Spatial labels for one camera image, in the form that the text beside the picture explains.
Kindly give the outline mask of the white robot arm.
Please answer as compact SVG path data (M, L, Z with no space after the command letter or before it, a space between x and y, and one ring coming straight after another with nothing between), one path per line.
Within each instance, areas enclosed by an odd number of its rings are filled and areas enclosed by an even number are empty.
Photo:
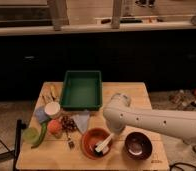
M134 108L130 102L126 94L116 93L103 108L111 132L119 135L126 126L131 126L196 144L196 111Z

